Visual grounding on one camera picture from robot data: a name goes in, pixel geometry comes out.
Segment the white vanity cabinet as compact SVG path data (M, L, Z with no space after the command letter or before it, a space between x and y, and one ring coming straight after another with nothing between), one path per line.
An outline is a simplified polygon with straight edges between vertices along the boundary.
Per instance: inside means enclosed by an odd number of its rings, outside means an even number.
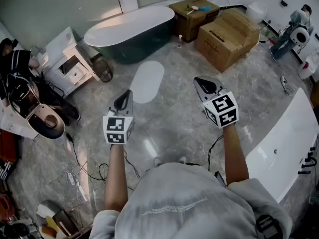
M38 72L53 90L66 97L91 78L100 81L90 60L97 54L83 41L77 42L68 27L37 54Z

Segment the black waist device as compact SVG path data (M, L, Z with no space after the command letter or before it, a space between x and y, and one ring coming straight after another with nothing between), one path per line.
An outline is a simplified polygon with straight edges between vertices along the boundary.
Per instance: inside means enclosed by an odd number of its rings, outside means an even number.
M226 188L226 183L223 179L223 177L221 176L219 171L216 171L214 176L216 177L217 181L219 182L219 184L223 187Z

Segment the person's left forearm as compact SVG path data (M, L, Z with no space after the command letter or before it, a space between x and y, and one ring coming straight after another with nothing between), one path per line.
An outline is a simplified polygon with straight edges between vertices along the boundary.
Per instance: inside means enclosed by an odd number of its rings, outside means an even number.
M121 212L128 201L123 145L111 147L108 165L104 190L105 209Z

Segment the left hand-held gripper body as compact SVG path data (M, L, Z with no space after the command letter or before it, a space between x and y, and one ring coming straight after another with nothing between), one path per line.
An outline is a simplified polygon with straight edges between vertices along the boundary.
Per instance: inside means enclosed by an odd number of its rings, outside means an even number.
M127 144L133 131L134 118L108 111L103 116L103 133L108 144Z

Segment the black mesh wastebasket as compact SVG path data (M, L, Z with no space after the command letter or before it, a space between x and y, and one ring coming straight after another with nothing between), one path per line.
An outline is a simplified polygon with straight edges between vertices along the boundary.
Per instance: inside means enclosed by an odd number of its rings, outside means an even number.
M102 82L109 82L113 78L113 72L105 60L95 61L93 64L93 71L99 77Z

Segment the white power strip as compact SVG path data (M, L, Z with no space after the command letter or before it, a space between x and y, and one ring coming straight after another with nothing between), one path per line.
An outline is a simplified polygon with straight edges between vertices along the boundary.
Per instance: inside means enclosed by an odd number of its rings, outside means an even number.
M70 183L71 188L75 188L75 187L79 187L79 181L77 180L77 178L71 173L68 172L67 173L67 181L68 183Z

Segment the green freestanding bathtub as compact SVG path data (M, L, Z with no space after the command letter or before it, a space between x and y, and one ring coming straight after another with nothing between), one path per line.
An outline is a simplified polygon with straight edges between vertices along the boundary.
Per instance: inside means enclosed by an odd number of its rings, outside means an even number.
M95 24L84 42L117 63L138 63L170 41L174 16L167 6L143 7Z

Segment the black faucet set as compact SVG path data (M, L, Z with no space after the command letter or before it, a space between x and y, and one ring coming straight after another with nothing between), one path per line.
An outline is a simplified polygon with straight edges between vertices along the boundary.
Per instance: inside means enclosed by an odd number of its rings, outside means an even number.
M307 157L304 159L301 170L298 171L298 175L308 175L311 174L311 169L315 168L317 165L317 147L311 147L310 151L307 153Z

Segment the white bathtub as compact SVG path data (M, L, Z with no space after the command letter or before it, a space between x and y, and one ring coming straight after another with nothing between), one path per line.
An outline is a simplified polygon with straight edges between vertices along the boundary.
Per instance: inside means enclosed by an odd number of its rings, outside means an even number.
M280 202L300 174L310 173L308 153L315 145L319 124L302 88L285 97L247 131L243 151L251 178L256 178Z

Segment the white bucket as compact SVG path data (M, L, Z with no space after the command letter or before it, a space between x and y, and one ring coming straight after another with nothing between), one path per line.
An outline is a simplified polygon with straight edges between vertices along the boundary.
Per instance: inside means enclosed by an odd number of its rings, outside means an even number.
M305 80L312 76L317 70L316 65L313 62L306 61L298 69L298 76L301 80Z

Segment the white oval bath mat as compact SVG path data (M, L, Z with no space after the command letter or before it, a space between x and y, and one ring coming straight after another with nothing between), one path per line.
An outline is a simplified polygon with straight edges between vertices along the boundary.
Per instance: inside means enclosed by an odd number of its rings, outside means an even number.
M163 75L164 67L160 62L146 61L142 63L130 85L133 101L138 104L152 101L158 93Z

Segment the person's right forearm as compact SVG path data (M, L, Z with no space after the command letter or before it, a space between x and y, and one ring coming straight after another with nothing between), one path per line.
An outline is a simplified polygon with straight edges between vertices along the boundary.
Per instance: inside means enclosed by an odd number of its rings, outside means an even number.
M248 167L235 124L223 128L225 175L227 186L249 179Z

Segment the person's grey shirt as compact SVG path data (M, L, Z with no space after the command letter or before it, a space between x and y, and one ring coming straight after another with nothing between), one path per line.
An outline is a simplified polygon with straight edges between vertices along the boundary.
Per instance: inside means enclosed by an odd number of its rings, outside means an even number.
M261 239L260 216L288 239L292 219L257 179L222 187L201 166L149 170L121 211L100 211L90 239Z

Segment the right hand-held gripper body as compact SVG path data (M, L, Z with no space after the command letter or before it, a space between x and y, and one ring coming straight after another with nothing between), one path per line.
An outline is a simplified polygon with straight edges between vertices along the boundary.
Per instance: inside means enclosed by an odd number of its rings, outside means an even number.
M230 91L202 103L206 117L218 128L224 128L239 120L239 109L233 93Z

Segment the light brown cardboard box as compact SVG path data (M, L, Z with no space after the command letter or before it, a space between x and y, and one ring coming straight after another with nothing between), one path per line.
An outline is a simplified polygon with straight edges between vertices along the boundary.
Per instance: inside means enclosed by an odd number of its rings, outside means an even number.
M243 58L259 43L260 28L236 8L224 10L199 28L196 49L219 72Z

